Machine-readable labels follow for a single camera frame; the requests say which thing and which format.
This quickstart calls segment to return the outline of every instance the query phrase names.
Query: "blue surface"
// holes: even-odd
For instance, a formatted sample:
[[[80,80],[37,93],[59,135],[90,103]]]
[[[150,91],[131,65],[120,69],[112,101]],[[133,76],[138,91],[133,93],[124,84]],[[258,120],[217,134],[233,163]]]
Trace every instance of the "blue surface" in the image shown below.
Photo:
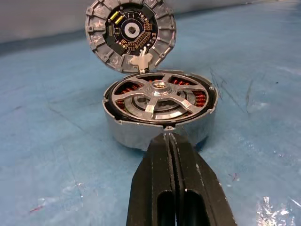
[[[238,225],[300,226],[301,3],[187,14],[177,28],[160,68],[220,89],[200,154]],[[74,36],[0,46],[2,226],[125,225],[143,153],[108,132],[102,95],[122,76]]]

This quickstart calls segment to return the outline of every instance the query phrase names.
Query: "black circuit board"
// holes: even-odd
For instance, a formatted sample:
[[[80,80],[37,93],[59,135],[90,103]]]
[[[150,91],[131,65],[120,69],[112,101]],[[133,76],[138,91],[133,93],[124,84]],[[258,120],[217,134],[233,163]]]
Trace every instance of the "black circuit board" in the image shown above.
[[[119,55],[140,55],[150,49],[158,36],[154,13],[147,7],[124,4],[114,9],[106,22],[106,43]]]

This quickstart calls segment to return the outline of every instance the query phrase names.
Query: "circuit board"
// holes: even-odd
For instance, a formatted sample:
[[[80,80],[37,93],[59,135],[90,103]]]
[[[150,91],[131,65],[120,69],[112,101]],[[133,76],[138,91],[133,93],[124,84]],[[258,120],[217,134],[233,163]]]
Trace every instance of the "circuit board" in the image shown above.
[[[138,56],[144,47],[149,50],[158,36],[154,13],[146,5],[128,3],[117,7],[109,15],[105,26],[103,37],[120,56]]]

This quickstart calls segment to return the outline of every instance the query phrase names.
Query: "white wall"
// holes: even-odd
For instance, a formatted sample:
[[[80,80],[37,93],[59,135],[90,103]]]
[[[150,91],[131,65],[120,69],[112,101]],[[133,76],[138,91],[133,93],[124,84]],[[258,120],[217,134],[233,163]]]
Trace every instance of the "white wall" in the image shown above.
[[[0,0],[0,43],[73,32],[84,27],[94,0]],[[246,0],[166,0],[176,13]]]

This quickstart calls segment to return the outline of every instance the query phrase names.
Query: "yellow capacitor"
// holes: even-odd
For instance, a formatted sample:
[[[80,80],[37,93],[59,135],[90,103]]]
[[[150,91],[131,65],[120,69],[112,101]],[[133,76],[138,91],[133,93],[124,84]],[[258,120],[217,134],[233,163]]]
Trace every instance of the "yellow capacitor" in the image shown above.
[[[110,20],[113,20],[117,15],[118,15],[119,11],[116,11],[111,17]]]
[[[124,18],[124,15],[120,16],[116,21],[115,24],[119,24],[119,22]]]

